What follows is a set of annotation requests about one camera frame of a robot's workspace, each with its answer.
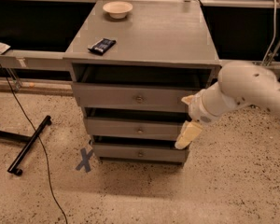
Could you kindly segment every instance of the drawer knob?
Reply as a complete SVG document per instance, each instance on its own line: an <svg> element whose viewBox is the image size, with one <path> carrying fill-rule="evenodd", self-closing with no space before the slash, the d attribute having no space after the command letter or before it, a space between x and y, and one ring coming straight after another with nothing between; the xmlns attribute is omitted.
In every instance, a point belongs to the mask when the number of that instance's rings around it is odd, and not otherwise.
<svg viewBox="0 0 280 224"><path fill-rule="evenodd" d="M138 134L142 134L144 131L142 129L137 130Z"/></svg>
<svg viewBox="0 0 280 224"><path fill-rule="evenodd" d="M144 98L143 98L141 95L138 95L138 96L136 97L136 102L137 102L138 104L142 104L142 103L144 102Z"/></svg>
<svg viewBox="0 0 280 224"><path fill-rule="evenodd" d="M138 157L139 157L139 158L142 158L143 156L144 156L143 151L139 151L139 152L138 152Z"/></svg>

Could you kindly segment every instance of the metal leg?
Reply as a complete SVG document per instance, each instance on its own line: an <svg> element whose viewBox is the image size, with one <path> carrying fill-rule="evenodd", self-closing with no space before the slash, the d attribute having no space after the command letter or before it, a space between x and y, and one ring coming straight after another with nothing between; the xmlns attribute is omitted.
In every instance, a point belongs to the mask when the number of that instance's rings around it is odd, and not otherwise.
<svg viewBox="0 0 280 224"><path fill-rule="evenodd" d="M46 116L44 120L41 122L41 124L38 126L37 130L35 133L30 137L30 136L24 136L24 135L19 135L15 133L8 133L8 132L3 132L0 131L0 138L12 140L12 141L19 141L19 142L25 142L27 143L24 148L21 150L19 153L18 157L12 162L10 167L8 168L8 172L14 175L21 175L22 174L22 169L19 169L18 166L21 163L22 159L25 157L27 152L29 151L30 147L33 145L35 140L38 138L38 136L42 133L46 125L51 125L51 120L50 116Z"/></svg>

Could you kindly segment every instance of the drawer front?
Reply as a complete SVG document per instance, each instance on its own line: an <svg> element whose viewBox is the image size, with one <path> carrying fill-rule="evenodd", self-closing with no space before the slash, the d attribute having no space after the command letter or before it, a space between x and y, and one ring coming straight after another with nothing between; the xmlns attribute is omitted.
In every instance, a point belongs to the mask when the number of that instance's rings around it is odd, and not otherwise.
<svg viewBox="0 0 280 224"><path fill-rule="evenodd" d="M83 83L73 83L72 88L79 106L172 112L187 112L181 98L193 94L193 91Z"/></svg>
<svg viewBox="0 0 280 224"><path fill-rule="evenodd" d="M84 119L88 134L113 137L176 140L182 123L140 122L130 120Z"/></svg>
<svg viewBox="0 0 280 224"><path fill-rule="evenodd" d="M153 147L127 147L121 145L92 144L98 158L114 158L142 161L182 162L187 160L189 150L162 149Z"/></svg>

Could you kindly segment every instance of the gray cabinet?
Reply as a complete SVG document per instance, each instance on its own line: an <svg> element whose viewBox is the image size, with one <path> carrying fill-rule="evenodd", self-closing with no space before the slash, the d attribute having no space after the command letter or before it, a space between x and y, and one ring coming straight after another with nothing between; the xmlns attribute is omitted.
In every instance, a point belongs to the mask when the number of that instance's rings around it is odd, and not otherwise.
<svg viewBox="0 0 280 224"><path fill-rule="evenodd" d="M132 1L129 16L114 21L102 11L106 2L97 2L64 56L94 153L184 163L189 149L175 149L190 120L181 98L210 86L219 69L200 7ZM87 50L99 37L117 40L104 56Z"/></svg>

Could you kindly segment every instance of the white cable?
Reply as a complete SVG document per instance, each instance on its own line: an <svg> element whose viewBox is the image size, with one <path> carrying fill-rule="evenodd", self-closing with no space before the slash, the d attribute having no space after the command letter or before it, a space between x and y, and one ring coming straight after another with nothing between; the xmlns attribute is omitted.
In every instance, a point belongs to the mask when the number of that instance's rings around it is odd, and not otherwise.
<svg viewBox="0 0 280 224"><path fill-rule="evenodd" d="M268 65L265 63L267 56L271 50L274 40L276 39L276 30L277 30L277 0L273 0L273 39L271 45L268 47L267 52L265 53L261 65Z"/></svg>

